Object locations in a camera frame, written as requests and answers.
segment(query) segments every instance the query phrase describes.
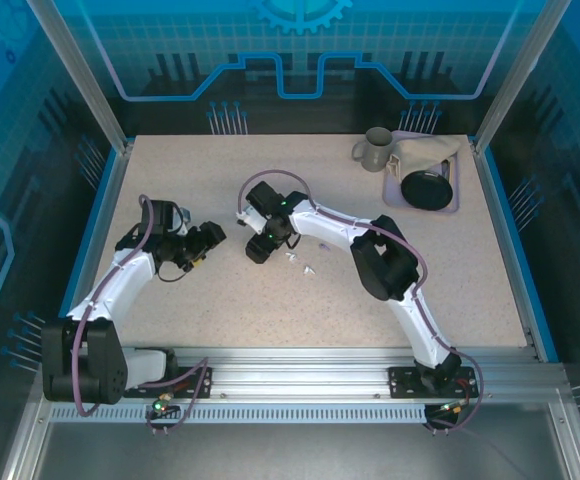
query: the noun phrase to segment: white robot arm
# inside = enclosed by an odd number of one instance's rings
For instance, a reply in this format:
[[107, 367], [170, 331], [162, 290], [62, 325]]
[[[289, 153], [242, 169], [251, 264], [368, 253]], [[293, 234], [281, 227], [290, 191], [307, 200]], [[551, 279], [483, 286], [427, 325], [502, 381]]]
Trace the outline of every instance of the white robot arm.
[[[416, 294], [415, 302], [416, 258], [390, 238], [361, 226], [376, 225], [403, 239], [392, 219], [386, 216], [377, 220], [351, 217], [314, 204], [299, 192], [284, 198], [265, 182], [255, 186], [246, 200], [249, 205], [237, 213], [237, 218], [256, 232], [246, 247], [249, 258], [256, 263], [265, 262], [292, 235], [316, 237], [350, 252], [368, 293], [385, 301], [397, 316], [410, 341], [425, 386], [434, 392], [447, 384], [461, 360], [441, 346], [439, 340], [446, 345], [450, 343], [434, 322], [421, 292]], [[385, 251], [380, 253], [377, 247], [385, 247]]]
[[126, 390], [163, 379], [169, 370], [176, 371], [176, 359], [164, 349], [122, 348], [116, 327], [163, 263], [175, 263], [185, 275], [226, 237], [212, 222], [188, 229], [190, 213], [173, 202], [153, 200], [151, 204], [152, 229], [143, 246], [128, 258], [141, 245], [150, 224], [145, 203], [142, 221], [117, 243], [103, 278], [68, 318], [49, 323], [42, 330], [43, 385], [48, 400], [73, 400], [71, 348], [86, 315], [78, 353], [79, 390], [84, 402], [117, 403]]

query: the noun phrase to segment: small white object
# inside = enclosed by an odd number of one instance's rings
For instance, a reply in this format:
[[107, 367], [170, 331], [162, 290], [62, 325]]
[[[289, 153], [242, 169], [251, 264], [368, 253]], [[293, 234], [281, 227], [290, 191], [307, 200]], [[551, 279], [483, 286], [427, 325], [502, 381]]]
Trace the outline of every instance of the small white object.
[[263, 233], [268, 221], [252, 205], [248, 205], [241, 213], [237, 212], [237, 218], [252, 227], [258, 234]]

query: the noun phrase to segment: beige cloth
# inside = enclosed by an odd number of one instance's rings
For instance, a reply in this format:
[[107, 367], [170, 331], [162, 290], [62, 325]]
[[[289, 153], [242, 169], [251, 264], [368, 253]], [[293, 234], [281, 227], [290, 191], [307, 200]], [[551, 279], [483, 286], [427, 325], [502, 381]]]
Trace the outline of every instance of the beige cloth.
[[399, 181], [417, 170], [428, 170], [459, 151], [461, 142], [454, 137], [439, 135], [398, 141], [388, 169]]

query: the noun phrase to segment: black lid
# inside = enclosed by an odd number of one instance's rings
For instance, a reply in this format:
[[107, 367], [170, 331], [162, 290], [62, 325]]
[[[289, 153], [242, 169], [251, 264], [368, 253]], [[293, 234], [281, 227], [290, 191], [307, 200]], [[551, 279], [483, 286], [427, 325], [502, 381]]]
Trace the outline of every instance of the black lid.
[[401, 194], [413, 207], [422, 210], [441, 210], [452, 201], [452, 187], [448, 180], [428, 170], [412, 172], [401, 182]]

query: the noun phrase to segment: table surface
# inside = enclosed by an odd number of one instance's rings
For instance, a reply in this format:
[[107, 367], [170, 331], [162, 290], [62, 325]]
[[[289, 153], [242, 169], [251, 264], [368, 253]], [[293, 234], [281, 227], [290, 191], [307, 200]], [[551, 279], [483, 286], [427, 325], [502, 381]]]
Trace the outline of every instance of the table surface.
[[[457, 346], [525, 346], [519, 315], [470, 146], [459, 152], [460, 208], [452, 215], [395, 209], [381, 199], [383, 174], [350, 160], [360, 135], [139, 136], [123, 181], [100, 278], [115, 243], [140, 218], [139, 194], [172, 200], [211, 220], [227, 239], [180, 282], [156, 277], [117, 330], [128, 346], [407, 347], [390, 309], [362, 287], [352, 257], [303, 238], [294, 263], [283, 247], [263, 265], [244, 252], [252, 235], [237, 225], [237, 193], [253, 173], [290, 170], [325, 206], [365, 218], [390, 215], [428, 263], [423, 287], [435, 320]], [[291, 178], [265, 180], [301, 190]], [[304, 275], [310, 265], [315, 275]], [[164, 266], [162, 276], [177, 275]]]

